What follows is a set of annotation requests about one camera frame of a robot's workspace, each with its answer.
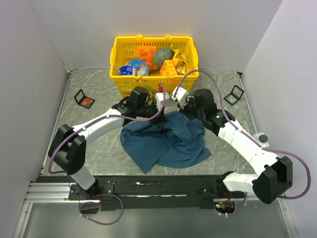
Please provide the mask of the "yellow snack bag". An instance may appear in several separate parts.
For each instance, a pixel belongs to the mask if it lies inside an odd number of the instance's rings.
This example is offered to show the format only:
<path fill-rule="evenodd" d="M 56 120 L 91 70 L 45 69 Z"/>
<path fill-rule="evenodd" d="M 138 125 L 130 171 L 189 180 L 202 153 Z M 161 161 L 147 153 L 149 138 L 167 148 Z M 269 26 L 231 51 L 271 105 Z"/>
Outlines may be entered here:
<path fill-rule="evenodd" d="M 174 64 L 177 74 L 178 75 L 187 74 L 190 70 L 189 70 L 189 63 L 184 52 L 177 49 L 172 49 L 171 51 L 173 52 L 172 62 Z"/>

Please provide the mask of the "orange snack box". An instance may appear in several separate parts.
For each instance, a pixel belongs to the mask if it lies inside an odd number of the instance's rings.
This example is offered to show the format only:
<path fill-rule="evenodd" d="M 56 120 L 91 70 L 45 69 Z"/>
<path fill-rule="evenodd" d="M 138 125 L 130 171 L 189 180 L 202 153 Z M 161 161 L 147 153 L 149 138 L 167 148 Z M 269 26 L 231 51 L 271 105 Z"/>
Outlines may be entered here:
<path fill-rule="evenodd" d="M 154 64 L 154 55 L 156 47 L 139 47 L 138 57 L 147 63 L 150 70 L 156 70 L 158 67 Z"/>

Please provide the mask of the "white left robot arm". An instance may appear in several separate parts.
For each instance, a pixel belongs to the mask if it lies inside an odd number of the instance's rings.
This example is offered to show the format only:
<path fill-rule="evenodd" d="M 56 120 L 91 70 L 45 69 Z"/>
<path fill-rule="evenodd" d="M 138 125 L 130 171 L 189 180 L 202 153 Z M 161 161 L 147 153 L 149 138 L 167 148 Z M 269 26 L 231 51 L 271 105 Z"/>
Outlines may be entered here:
<path fill-rule="evenodd" d="M 135 87 L 130 96 L 113 105 L 104 114 L 73 127 L 62 125 L 56 132 L 48 152 L 50 164 L 56 163 L 78 186 L 86 199 L 93 199 L 99 193 L 99 183 L 85 166 L 86 148 L 98 138 L 133 121 L 164 122 L 164 106 L 168 94 L 163 84 L 153 102 L 148 91 Z"/>

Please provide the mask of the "black right stand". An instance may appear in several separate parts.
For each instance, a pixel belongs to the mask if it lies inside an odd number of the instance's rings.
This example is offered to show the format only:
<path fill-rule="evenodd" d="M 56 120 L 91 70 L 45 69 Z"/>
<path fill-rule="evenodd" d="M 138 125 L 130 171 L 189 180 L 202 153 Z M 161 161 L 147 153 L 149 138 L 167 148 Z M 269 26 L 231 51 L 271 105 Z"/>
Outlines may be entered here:
<path fill-rule="evenodd" d="M 224 97 L 224 100 L 231 106 L 240 101 L 245 91 L 238 85 L 234 85 L 230 93 Z"/>

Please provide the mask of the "blue t-shirt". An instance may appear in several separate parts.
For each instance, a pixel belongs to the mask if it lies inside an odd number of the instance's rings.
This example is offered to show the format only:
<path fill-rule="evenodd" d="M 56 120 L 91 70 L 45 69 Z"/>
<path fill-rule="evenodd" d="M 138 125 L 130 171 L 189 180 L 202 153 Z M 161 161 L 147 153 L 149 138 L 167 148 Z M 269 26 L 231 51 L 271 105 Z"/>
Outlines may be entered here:
<path fill-rule="evenodd" d="M 165 117 L 164 123 L 151 125 L 148 121 L 137 121 L 121 130 L 123 149 L 145 174 L 156 164 L 186 168 L 211 155 L 205 147 L 205 127 L 200 120 L 190 120 L 177 111 Z"/>

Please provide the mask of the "yellow plastic basket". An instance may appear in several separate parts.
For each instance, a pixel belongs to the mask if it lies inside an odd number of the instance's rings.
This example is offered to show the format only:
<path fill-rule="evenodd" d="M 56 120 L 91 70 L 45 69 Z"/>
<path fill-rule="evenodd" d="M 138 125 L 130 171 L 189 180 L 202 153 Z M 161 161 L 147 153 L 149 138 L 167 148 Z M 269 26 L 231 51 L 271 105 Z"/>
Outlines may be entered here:
<path fill-rule="evenodd" d="M 177 67 L 178 71 L 174 75 L 161 75 L 161 67 L 155 65 L 154 55 L 162 48 L 171 50 L 172 53 L 180 53 L 187 63 Z M 142 59 L 148 68 L 137 67 L 133 75 L 119 74 L 120 68 L 134 59 Z M 136 86 L 148 89 L 153 96 L 159 88 L 159 83 L 163 83 L 168 93 L 172 93 L 174 88 L 187 72 L 198 69 L 198 53 L 194 45 L 194 40 L 189 36 L 145 37 L 138 36 L 118 36 L 114 40 L 110 53 L 111 79 L 124 98 L 130 95 Z"/>

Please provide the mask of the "orange cracker box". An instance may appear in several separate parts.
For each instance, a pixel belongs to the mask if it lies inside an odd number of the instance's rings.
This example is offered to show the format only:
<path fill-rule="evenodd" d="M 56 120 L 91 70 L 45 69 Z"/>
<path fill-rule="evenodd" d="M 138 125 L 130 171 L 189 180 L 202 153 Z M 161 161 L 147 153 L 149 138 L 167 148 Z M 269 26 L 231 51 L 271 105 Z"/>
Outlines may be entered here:
<path fill-rule="evenodd" d="M 161 67 L 159 73 L 161 76 L 177 75 L 177 71 L 176 71 L 176 68 L 173 64 L 173 61 L 171 59 L 165 60 L 162 64 L 162 67 Z"/>

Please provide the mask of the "orange leaf brooch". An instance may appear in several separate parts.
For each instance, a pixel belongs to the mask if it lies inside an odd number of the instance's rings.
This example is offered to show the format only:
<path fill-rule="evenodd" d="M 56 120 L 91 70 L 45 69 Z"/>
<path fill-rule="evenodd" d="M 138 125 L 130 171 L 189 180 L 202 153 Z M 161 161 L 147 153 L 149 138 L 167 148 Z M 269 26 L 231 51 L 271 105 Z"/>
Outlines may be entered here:
<path fill-rule="evenodd" d="M 90 104 L 90 99 L 89 98 L 85 98 L 82 103 L 87 106 L 87 105 Z"/>

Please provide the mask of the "black stand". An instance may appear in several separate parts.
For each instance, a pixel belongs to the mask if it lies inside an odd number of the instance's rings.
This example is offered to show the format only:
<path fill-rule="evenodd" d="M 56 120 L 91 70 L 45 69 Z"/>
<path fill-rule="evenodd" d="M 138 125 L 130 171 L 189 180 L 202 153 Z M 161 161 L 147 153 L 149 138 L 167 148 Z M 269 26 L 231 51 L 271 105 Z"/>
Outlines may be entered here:
<path fill-rule="evenodd" d="M 90 109 L 91 106 L 93 105 L 93 103 L 95 102 L 95 99 L 86 96 L 82 89 L 79 89 L 73 98 L 74 98 L 76 104 L 78 104 L 79 106 L 84 107 L 86 109 Z M 85 98 L 90 99 L 90 104 L 87 106 L 82 103 Z"/>
<path fill-rule="evenodd" d="M 240 101 L 245 91 L 238 85 L 234 85 L 230 93 L 224 97 L 224 100 L 231 106 Z"/>

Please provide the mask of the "green avocado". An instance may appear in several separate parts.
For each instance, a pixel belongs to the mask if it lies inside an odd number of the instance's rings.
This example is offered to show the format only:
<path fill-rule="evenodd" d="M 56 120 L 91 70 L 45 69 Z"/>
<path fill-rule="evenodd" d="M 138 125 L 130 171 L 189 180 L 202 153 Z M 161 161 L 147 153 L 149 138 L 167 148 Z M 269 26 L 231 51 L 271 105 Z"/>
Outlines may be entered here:
<path fill-rule="evenodd" d="M 165 60 L 171 60 L 174 56 L 174 53 L 169 48 L 160 48 L 156 50 L 154 55 L 154 64 L 161 68 Z"/>

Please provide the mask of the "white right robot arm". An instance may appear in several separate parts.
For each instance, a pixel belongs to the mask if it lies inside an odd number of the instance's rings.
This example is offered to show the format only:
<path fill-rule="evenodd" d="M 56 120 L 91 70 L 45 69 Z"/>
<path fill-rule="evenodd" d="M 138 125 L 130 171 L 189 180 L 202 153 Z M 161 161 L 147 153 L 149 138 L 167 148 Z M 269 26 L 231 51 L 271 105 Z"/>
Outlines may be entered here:
<path fill-rule="evenodd" d="M 217 108 L 209 89 L 199 89 L 190 95 L 184 88 L 175 89 L 173 100 L 189 119 L 200 120 L 206 129 L 230 144 L 253 168 L 254 174 L 232 171 L 221 175 L 216 191 L 228 197 L 236 191 L 253 193 L 265 204 L 271 204 L 293 184 L 293 163 L 284 156 L 265 151 L 251 140 L 251 135 L 227 111 Z"/>

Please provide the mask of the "black left stand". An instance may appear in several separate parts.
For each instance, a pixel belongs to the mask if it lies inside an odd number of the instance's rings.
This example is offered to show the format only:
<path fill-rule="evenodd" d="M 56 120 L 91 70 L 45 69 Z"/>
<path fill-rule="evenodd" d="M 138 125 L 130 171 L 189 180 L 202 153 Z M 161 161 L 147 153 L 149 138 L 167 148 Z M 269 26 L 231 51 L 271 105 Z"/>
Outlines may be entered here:
<path fill-rule="evenodd" d="M 78 104 L 79 106 L 84 107 L 86 109 L 90 109 L 91 106 L 93 105 L 93 103 L 95 102 L 95 99 L 86 96 L 82 89 L 79 89 L 73 98 L 74 98 L 76 104 Z M 85 98 L 90 99 L 90 104 L 87 106 L 82 103 Z"/>

